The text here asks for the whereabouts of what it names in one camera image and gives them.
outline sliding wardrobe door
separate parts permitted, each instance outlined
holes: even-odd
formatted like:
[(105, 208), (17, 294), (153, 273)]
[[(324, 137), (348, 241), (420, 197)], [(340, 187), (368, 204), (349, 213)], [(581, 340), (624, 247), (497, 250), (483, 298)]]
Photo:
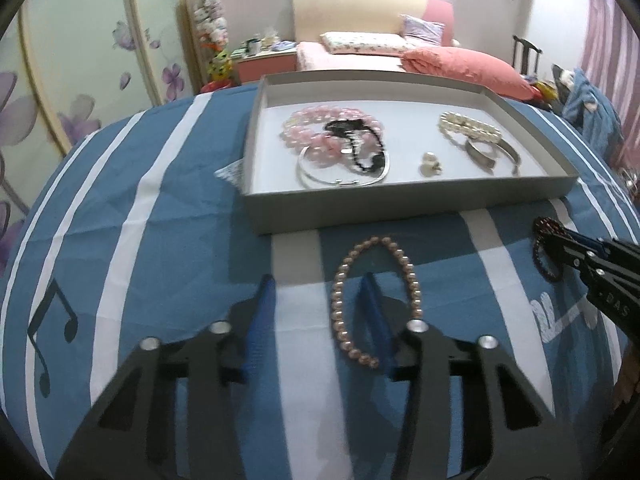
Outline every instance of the sliding wardrobe door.
[(0, 275), (25, 216), (61, 158), (31, 91), (16, 18), (0, 39)]
[(186, 57), (192, 48), (188, 28), (183, 34), (180, 0), (131, 0), (137, 7), (144, 49), (163, 103), (194, 94)]
[(26, 0), (36, 91), (61, 144), (151, 107), (125, 0)]

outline purple pillow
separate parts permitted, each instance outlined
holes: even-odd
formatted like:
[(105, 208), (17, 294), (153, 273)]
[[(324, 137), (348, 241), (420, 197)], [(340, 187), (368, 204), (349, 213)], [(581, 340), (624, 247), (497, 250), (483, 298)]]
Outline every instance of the purple pillow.
[(444, 32), (444, 23), (425, 22), (420, 18), (414, 18), (407, 14), (400, 14), (404, 19), (404, 28), (402, 35), (412, 38), (419, 38), (433, 46), (442, 46), (442, 34)]

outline music note print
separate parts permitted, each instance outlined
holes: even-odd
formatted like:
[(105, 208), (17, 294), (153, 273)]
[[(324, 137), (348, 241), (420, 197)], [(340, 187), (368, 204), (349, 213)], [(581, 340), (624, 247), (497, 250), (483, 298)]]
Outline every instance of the music note print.
[(47, 368), (47, 363), (44, 361), (44, 355), (38, 348), (38, 344), (36, 343), (35, 337), (44, 317), (53, 302), (55, 297), (60, 298), (60, 302), (62, 303), (62, 307), (65, 309), (66, 313), (69, 316), (69, 321), (66, 322), (65, 325), (65, 340), (67, 343), (71, 343), (76, 338), (76, 333), (78, 333), (78, 316), (73, 311), (69, 302), (66, 300), (65, 295), (60, 290), (58, 286), (58, 282), (56, 280), (51, 280), (47, 290), (44, 293), (42, 301), (38, 305), (36, 311), (33, 314), (33, 318), (31, 318), (31, 322), (27, 327), (27, 336), (33, 345), (33, 349), (35, 350), (40, 362), (42, 363), (42, 367), (44, 368), (43, 373), (40, 375), (40, 391), (42, 392), (43, 397), (49, 397), (51, 393), (51, 378), (49, 376), (49, 369)]

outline blue towel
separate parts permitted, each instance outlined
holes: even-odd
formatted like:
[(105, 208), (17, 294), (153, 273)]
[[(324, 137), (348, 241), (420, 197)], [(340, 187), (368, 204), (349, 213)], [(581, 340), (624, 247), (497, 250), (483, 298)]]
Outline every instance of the blue towel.
[(589, 82), (580, 68), (575, 70), (574, 83), (562, 116), (580, 131), (592, 150), (607, 160), (623, 140), (620, 118), (611, 101)]

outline pink striped curtain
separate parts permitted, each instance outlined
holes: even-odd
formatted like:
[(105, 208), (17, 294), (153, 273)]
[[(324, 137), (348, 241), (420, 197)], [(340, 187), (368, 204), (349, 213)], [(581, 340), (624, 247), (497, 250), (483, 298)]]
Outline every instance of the pink striped curtain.
[(640, 40), (615, 0), (590, 0), (580, 66), (622, 122), (624, 144), (611, 165), (640, 168)]

